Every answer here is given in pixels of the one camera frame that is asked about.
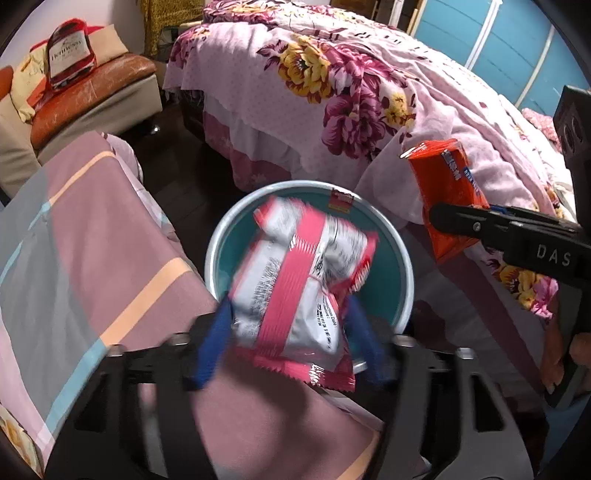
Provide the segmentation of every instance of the dark wooden floor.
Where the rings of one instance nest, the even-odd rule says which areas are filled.
[[[203,276],[209,239],[244,193],[234,186],[229,161],[185,129],[178,105],[166,105],[154,123],[157,133],[130,131],[124,138],[142,165],[144,185]]]

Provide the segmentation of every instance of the sofa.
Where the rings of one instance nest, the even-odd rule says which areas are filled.
[[[120,134],[162,110],[154,62],[126,53],[95,68],[23,123],[0,69],[0,188],[12,198],[62,148],[84,132]]]

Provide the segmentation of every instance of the silver bowl rim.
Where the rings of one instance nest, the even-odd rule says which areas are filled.
[[[251,203],[256,202],[260,198],[270,195],[276,192],[290,189],[300,189],[312,187],[321,190],[328,190],[332,191],[337,190],[342,193],[346,193],[351,195],[355,200],[355,205],[360,206],[362,210],[366,210],[366,213],[370,213],[377,217],[382,225],[388,230],[388,233],[394,238],[396,242],[396,247],[398,248],[398,252],[400,253],[400,258],[402,260],[402,264],[404,266],[404,276],[405,279],[402,280],[402,283],[405,284],[405,292],[404,292],[404,304],[402,305],[402,311],[400,312],[399,319],[397,324],[393,328],[393,335],[400,335],[406,328],[408,321],[410,319],[410,314],[413,309],[413,298],[414,298],[414,274],[413,274],[413,265],[410,260],[410,256],[408,254],[408,250],[402,241],[402,237],[398,231],[394,228],[392,223],[386,218],[386,216],[380,212],[376,207],[371,205],[369,202],[361,198],[354,192],[351,192],[348,189],[337,187],[336,185],[332,185],[330,183],[326,183],[323,181],[316,181],[316,180],[289,180],[289,181],[281,181],[278,183],[273,183],[271,185],[267,185],[262,187],[254,192],[246,195],[243,199],[238,201],[232,208],[230,208],[223,218],[218,223],[215,231],[213,232],[212,237],[210,238],[209,245],[207,247],[207,254],[205,256],[205,270],[203,272],[205,276],[205,286],[209,290],[209,292],[213,295],[216,300],[220,300],[219,292],[216,291],[216,285],[214,282],[214,258],[213,253],[218,251],[219,248],[222,246],[223,241],[223,234],[228,229],[228,227],[235,223],[239,217],[240,213],[243,212],[247,206]],[[364,369],[364,365],[355,365],[355,370],[361,371]]]

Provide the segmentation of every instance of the snack bag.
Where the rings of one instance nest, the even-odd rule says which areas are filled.
[[[475,238],[441,233],[429,221],[431,207],[440,202],[489,207],[468,168],[469,161],[462,144],[455,138],[426,141],[403,153],[402,157],[408,158],[423,197],[423,220],[437,263],[477,243]]]
[[[377,236],[298,200],[273,197],[254,216],[261,234],[229,295],[238,354],[313,385],[353,390],[342,306],[363,286]]]

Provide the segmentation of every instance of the pink and white snack bag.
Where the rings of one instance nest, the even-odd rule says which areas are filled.
[[[230,291],[237,353],[313,385],[354,390],[343,304],[367,278],[377,235],[294,199],[272,197],[254,218],[261,233]]]

